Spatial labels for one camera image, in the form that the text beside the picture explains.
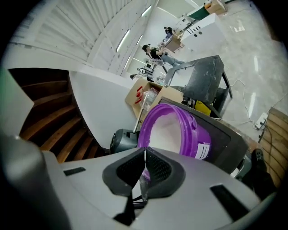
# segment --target white powder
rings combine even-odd
[[[180,152],[181,128],[175,113],[169,113],[156,120],[151,130],[149,146]]]

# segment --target wooden staircase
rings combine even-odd
[[[19,68],[11,75],[34,101],[20,137],[53,152],[59,163],[107,155],[81,116],[68,71]]]

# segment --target purple bucket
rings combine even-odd
[[[181,146],[179,154],[204,159],[211,150],[211,138],[209,133],[197,124],[195,118],[183,109],[169,104],[155,106],[146,116],[141,127],[138,147],[148,147],[150,135],[156,120],[161,117],[175,113],[181,129]]]

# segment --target plastic bag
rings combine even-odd
[[[143,93],[143,99],[140,101],[140,105],[142,106],[144,98],[147,96],[144,107],[143,107],[143,109],[145,111],[148,111],[150,109],[150,107],[151,107],[152,103],[154,102],[154,100],[156,99],[158,93],[159,93],[158,90],[156,90],[154,88],[151,88],[150,90],[145,91]]]

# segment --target tiled floor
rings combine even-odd
[[[257,121],[263,112],[288,93],[288,59],[286,49],[280,42],[270,38],[263,19],[253,4],[247,0],[228,3],[228,12],[220,15],[227,41],[214,49],[203,52],[181,49],[175,57],[183,61],[219,55],[225,65],[232,85],[237,79],[246,85],[245,100],[250,117]],[[248,121],[244,107],[244,86],[238,81],[232,91],[234,98],[227,99],[223,119]],[[288,115],[288,95],[277,103],[276,109]],[[254,130],[251,123],[231,123],[258,141],[261,131]]]

